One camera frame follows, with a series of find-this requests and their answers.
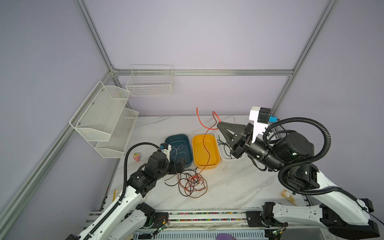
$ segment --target orange wire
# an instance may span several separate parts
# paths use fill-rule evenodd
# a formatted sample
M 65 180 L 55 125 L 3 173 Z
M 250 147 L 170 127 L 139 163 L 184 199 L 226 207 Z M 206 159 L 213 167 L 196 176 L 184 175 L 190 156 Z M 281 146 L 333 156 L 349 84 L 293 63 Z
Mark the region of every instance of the orange wire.
M 208 191 L 208 184 L 207 184 L 207 181 L 203 178 L 203 176 L 201 176 L 201 172 L 204 171 L 204 169 L 208 166 L 209 160 L 210 160 L 210 158 L 211 158 L 211 154 L 209 153 L 207 147 L 206 147 L 205 144 L 204 144 L 204 139 L 205 139 L 205 136 L 207 135 L 207 133 L 208 133 L 209 130 L 217 130 L 217 129 L 218 129 L 218 128 L 212 128 L 212 127 L 214 127 L 214 126 L 217 124 L 217 120 L 216 120 L 216 118 L 215 118 L 215 115 L 217 116 L 219 122 L 221 122 L 221 121 L 220 121 L 220 118 L 218 117 L 218 115 L 217 115 L 214 111 L 212 111 L 212 117 L 213 117 L 214 120 L 215 120 L 215 124 L 214 124 L 212 127 L 206 127 L 206 126 L 204 126 L 204 125 L 201 123 L 201 121 L 200 121 L 198 108 L 196 108 L 196 113 L 197 113 L 197 117 L 198 117 L 198 119 L 199 119 L 200 124 L 201 124 L 203 127 L 205 127 L 205 128 L 207 129 L 207 131 L 205 132 L 204 137 L 203 137 L 203 146 L 204 146 L 205 150 L 206 150 L 207 153 L 208 153 L 208 161 L 207 161 L 207 164 L 204 166 L 204 168 L 203 168 L 199 173 L 196 173 L 194 176 L 190 176 L 190 177 L 188 177 L 188 178 L 186 178 L 186 179 L 182 179 L 182 178 L 181 178 L 181 174 L 180 174 L 180 175 L 177 175 L 177 181 L 178 181 L 178 183 L 179 183 L 179 187 L 181 187 L 182 189 L 184 189 L 184 193 L 185 193 L 188 197 L 191 197 L 191 198 L 199 198 L 199 197 L 203 196 L 204 194 L 206 194 L 207 191 Z M 185 184 L 182 184 L 182 183 L 181 183 L 181 180 L 186 180 L 186 183 L 185 183 Z M 198 187 L 199 185 L 202 185 L 203 187 L 200 188 L 200 189 L 197 189 L 196 187 Z M 193 192 L 200 192 L 200 191 L 203 191 L 203 190 L 205 190 L 205 192 L 204 192 L 203 194 L 201 194 L 200 196 L 198 196 L 198 197 L 193 197 L 193 196 L 191 196 L 191 194 L 192 194 Z
M 196 113 L 197 113 L 197 118 L 199 119 L 200 124 L 201 124 L 203 127 L 205 127 L 206 129 L 217 130 L 218 128 L 206 127 L 206 126 L 204 126 L 204 125 L 201 123 L 201 121 L 200 121 L 200 117 L 199 117 L 199 111 L 198 111 L 198 108 L 199 108 L 199 107 L 196 107 Z M 212 116 L 213 116 L 213 118 L 215 118 L 214 114 L 215 114 L 216 117 L 218 118 L 218 122 L 221 122 L 221 121 L 220 121 L 220 118 L 219 118 L 218 115 L 215 113 L 215 111 L 212 111 Z

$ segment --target white plastic tray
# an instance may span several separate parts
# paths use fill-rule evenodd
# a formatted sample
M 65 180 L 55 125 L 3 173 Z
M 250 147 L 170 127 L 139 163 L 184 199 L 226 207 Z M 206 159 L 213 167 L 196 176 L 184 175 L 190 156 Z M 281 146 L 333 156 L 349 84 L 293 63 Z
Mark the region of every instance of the white plastic tray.
M 217 131 L 215 132 L 215 138 L 216 138 L 216 143 L 217 143 L 217 140 L 221 140 L 221 141 L 223 141 L 223 142 L 227 142 L 227 141 L 225 140 L 225 138 L 224 138 L 224 135 L 220 132 L 220 130 L 217 130 Z M 243 159 L 243 158 L 245 157 L 245 153 L 243 153 L 243 155 L 241 155 L 240 158 L 235 158 L 234 156 L 232 156 L 232 159 L 231 159 L 230 156 L 227 156 L 227 155 L 225 154 L 224 148 L 225 148 L 225 150 L 227 151 L 227 154 L 229 155 L 230 149 L 229 149 L 228 147 L 224 147 L 224 145 L 219 145 L 219 144 L 218 144 L 218 152 L 219 152 L 219 154 L 220 154 L 220 158 L 221 158 L 222 161 L 223 161 L 223 160 L 224 160 L 224 161 L 240 160 L 240 159 Z

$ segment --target white cable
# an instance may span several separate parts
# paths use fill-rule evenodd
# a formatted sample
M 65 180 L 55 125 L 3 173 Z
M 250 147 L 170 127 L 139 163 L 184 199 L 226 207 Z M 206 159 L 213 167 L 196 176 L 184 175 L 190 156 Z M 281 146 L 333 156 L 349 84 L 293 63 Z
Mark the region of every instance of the white cable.
M 170 150 L 170 152 L 169 152 L 169 155 L 170 155 L 171 158 L 173 158 L 174 161 L 176 161 L 176 159 L 177 159 L 177 155 L 180 154 L 180 153 L 184 153 L 185 156 L 184 156 L 184 157 L 179 157 L 179 158 L 181 158 L 181 159 L 185 159 L 185 158 L 187 157 L 186 152 L 178 152 L 178 150 L 183 149 L 183 147 L 184 147 L 183 144 L 181 144 L 177 149 L 176 149 L 174 146 L 171 147 L 171 150 Z

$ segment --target wire basket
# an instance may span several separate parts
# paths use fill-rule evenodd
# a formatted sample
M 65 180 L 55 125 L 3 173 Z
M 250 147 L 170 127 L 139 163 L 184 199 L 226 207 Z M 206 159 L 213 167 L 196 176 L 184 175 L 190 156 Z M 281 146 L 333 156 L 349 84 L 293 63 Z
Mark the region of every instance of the wire basket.
M 129 91 L 101 83 L 101 89 L 84 114 L 77 122 L 70 123 L 87 141 L 109 141 L 128 97 Z
M 70 125 L 103 158 L 121 158 L 128 146 L 138 112 L 126 108 L 129 91 L 104 86 L 99 82 L 83 106 L 70 120 Z
M 172 65 L 131 65 L 126 84 L 133 97 L 171 96 L 174 76 Z
M 96 151 L 103 158 L 121 158 L 128 146 L 138 112 L 124 108 L 108 142 L 98 142 Z

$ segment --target purple object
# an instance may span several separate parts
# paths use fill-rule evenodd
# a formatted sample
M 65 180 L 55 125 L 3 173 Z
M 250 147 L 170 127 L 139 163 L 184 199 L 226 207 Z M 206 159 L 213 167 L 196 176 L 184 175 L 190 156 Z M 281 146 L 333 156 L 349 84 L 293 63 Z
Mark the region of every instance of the purple object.
M 236 239 L 229 234 L 221 233 L 217 235 L 216 240 L 236 240 Z

